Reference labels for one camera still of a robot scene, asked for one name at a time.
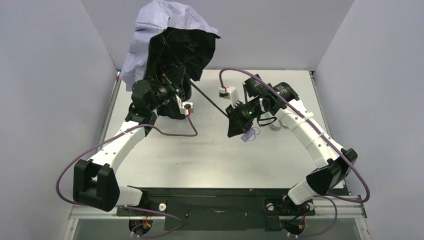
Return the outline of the lilac black umbrella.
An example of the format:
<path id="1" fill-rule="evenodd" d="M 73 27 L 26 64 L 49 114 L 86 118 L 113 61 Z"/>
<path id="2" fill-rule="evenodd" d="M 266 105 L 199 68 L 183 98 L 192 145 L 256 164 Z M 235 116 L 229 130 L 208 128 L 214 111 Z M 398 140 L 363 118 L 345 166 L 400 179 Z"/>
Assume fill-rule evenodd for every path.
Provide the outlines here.
<path id="1" fill-rule="evenodd" d="M 191 6 L 153 0 L 138 13 L 120 78 L 132 95 L 132 85 L 164 68 L 184 65 L 192 90 L 212 60 L 219 32 Z"/>

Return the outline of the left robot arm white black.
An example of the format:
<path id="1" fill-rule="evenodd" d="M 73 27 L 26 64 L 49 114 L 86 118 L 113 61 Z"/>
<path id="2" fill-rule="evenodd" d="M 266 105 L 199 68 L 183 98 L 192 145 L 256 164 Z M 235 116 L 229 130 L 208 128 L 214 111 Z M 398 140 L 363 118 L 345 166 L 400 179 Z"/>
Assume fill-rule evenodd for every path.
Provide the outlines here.
<path id="1" fill-rule="evenodd" d="M 116 171 L 132 149 L 151 130 L 159 115 L 186 119 L 193 111 L 190 77 L 184 65 L 161 68 L 155 76 L 136 81 L 131 87 L 128 114 L 117 133 L 88 160 L 77 158 L 73 170 L 73 200 L 110 211 L 117 206 L 138 206 L 143 191 L 119 185 Z"/>

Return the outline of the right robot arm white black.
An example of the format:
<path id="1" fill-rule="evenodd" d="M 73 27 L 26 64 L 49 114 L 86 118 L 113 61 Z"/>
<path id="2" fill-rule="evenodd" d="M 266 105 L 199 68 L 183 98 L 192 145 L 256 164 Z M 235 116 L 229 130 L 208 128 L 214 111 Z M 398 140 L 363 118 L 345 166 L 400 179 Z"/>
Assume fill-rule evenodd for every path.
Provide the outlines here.
<path id="1" fill-rule="evenodd" d="M 291 205 L 301 205 L 315 196 L 324 196 L 339 184 L 351 171 L 346 161 L 354 164 L 358 158 L 352 149 L 346 149 L 335 142 L 314 119 L 314 114 L 306 110 L 298 94 L 286 82 L 273 86 L 270 91 L 258 81 L 259 75 L 250 77 L 243 83 L 243 92 L 251 98 L 246 103 L 239 99 L 235 87 L 222 86 L 218 96 L 230 100 L 225 109 L 229 119 L 227 136 L 241 136 L 246 142 L 254 134 L 253 121 L 261 116 L 268 124 L 280 123 L 287 127 L 308 151 L 316 169 L 305 180 L 294 185 L 286 200 Z"/>

